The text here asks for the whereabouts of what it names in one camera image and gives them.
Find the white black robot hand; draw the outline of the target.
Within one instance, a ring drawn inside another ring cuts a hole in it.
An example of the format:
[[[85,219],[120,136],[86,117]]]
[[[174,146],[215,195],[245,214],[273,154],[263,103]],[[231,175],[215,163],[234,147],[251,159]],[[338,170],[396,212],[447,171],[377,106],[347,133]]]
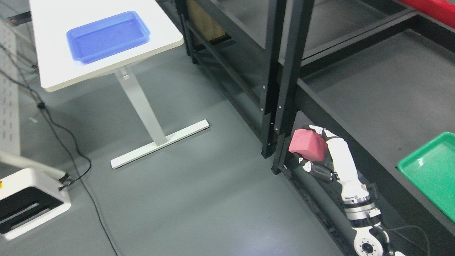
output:
[[[309,125],[303,126],[303,129],[311,130],[317,133],[317,137],[323,139],[324,144],[328,146],[328,152],[333,161],[333,169],[318,164],[314,160],[309,160],[303,154],[299,156],[301,167],[323,182],[337,181],[342,186],[340,196],[345,204],[356,204],[369,200],[370,194],[366,186],[359,181],[357,168],[347,142],[322,127]]]

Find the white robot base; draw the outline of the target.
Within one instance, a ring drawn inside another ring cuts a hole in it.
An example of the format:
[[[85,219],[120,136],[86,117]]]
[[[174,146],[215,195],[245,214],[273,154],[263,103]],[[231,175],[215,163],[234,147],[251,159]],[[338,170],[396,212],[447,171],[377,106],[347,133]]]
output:
[[[50,221],[71,207],[67,172],[4,150],[1,162],[19,170],[1,179],[0,231],[5,240]]]

